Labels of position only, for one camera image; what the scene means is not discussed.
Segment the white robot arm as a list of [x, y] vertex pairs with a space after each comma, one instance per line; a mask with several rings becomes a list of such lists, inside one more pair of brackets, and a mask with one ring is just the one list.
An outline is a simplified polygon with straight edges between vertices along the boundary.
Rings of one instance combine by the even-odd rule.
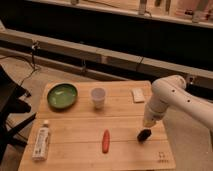
[[203, 124], [211, 132], [213, 149], [213, 104], [186, 91], [186, 81], [180, 75], [155, 80], [151, 85], [152, 96], [144, 109], [143, 126], [153, 127], [162, 120], [169, 106], [174, 106]]

